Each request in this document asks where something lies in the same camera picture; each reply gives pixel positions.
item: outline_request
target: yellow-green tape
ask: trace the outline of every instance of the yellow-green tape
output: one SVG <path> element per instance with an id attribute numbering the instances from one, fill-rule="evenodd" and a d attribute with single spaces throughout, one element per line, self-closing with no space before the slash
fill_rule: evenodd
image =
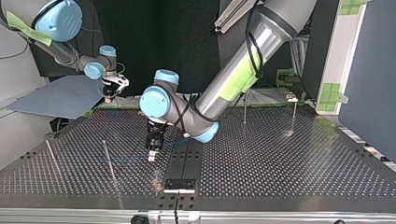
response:
<path id="1" fill-rule="evenodd" d="M 318 110 L 333 112 L 340 99 L 340 83 L 324 83 L 319 99 Z"/>
<path id="2" fill-rule="evenodd" d="M 20 18 L 18 18 L 17 16 L 15 16 L 14 14 L 12 14 L 9 11 L 7 12 L 7 21 L 8 21 L 8 25 L 10 27 L 15 27 L 15 28 L 21 30 L 24 34 L 26 34 L 33 40 L 41 42 L 41 43 L 47 45 L 48 47 L 52 43 L 52 39 L 50 38 L 49 35 L 43 34 L 41 32 L 38 32 L 38 31 L 30 28 L 30 26 L 28 26 Z"/>
<path id="3" fill-rule="evenodd" d="M 254 61 L 256 64 L 260 64 L 260 58 L 257 52 L 254 54 Z M 220 93 L 220 97 L 224 100 L 232 101 L 239 93 L 246 92 L 256 81 L 255 71 L 247 54 L 231 74 L 231 77 Z"/>
<path id="4" fill-rule="evenodd" d="M 358 15 L 361 10 L 362 0 L 342 0 L 340 15 Z"/>

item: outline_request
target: black backdrop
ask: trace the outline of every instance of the black backdrop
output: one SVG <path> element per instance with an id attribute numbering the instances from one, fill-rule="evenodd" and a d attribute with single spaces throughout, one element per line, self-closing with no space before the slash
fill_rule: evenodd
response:
<path id="1" fill-rule="evenodd" d="M 185 93 L 203 91 L 219 71 L 218 0 L 93 2 L 106 44 L 127 66 L 131 85 L 123 95 L 141 94 L 160 68 L 178 72 Z"/>

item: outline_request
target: blue joint cap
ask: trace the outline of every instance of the blue joint cap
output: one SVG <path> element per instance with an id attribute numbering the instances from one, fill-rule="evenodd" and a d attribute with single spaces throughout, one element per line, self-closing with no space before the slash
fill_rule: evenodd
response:
<path id="1" fill-rule="evenodd" d="M 117 57 L 117 51 L 114 47 L 109 45 L 103 45 L 99 48 L 99 53 L 108 57 Z"/>
<path id="2" fill-rule="evenodd" d="M 140 109 L 149 118 L 158 119 L 165 116 L 170 107 L 168 94 L 157 86 L 148 87 L 140 98 Z"/>
<path id="3" fill-rule="evenodd" d="M 178 85 L 178 74 L 176 72 L 160 69 L 155 72 L 154 79 L 174 83 Z"/>
<path id="4" fill-rule="evenodd" d="M 41 10 L 52 4 L 49 1 Z M 58 42 L 73 39 L 81 29 L 82 11 L 74 0 L 64 0 L 45 13 L 35 24 L 35 29 Z"/>
<path id="5" fill-rule="evenodd" d="M 202 142 L 202 143 L 207 143 L 212 140 L 212 138 L 215 136 L 215 134 L 218 132 L 219 129 L 219 124 L 217 122 L 214 122 L 213 125 L 207 130 L 205 133 L 193 137 L 195 140 Z"/>
<path id="6" fill-rule="evenodd" d="M 106 69 L 101 63 L 87 63 L 84 67 L 85 76 L 90 79 L 98 79 L 106 73 Z"/>

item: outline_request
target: perforated metal table surface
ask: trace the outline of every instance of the perforated metal table surface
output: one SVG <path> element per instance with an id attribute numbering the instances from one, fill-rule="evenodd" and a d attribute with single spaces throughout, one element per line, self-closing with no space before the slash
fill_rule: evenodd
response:
<path id="1" fill-rule="evenodd" d="M 396 174 L 312 109 L 250 108 L 247 124 L 243 111 L 205 145 L 170 127 L 155 162 L 144 117 L 98 111 L 50 142 L 57 160 L 42 145 L 1 171 L 0 208 L 396 214 Z M 163 193 L 180 178 L 196 180 L 194 194 Z"/>

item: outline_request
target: robotic arm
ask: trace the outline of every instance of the robotic arm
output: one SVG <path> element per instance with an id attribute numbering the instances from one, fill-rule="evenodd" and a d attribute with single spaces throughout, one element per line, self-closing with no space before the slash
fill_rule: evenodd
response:
<path id="1" fill-rule="evenodd" d="M 47 46 L 19 29 L 8 27 L 7 12 L 16 15 L 32 29 L 48 35 L 52 39 L 51 44 Z M 0 23 L 39 46 L 58 64 L 84 71 L 91 79 L 101 78 L 105 84 L 103 95 L 108 103 L 129 86 L 129 80 L 117 72 L 116 49 L 102 46 L 100 55 L 93 58 L 81 55 L 67 43 L 78 34 L 82 24 L 82 11 L 75 0 L 0 0 Z"/>
<path id="2" fill-rule="evenodd" d="M 297 36 L 315 4 L 316 0 L 268 0 L 264 6 L 259 6 L 258 23 L 253 32 L 257 48 L 251 48 L 254 60 L 258 60 L 257 49 L 265 63 L 283 43 Z M 149 118 L 147 147 L 161 149 L 162 134 L 169 123 L 202 143 L 209 142 L 218 131 L 217 118 L 237 95 L 247 91 L 257 80 L 249 56 L 247 43 L 241 44 L 193 104 L 176 95 L 176 73 L 157 71 L 154 84 L 145 90 L 140 100 L 140 107 Z"/>

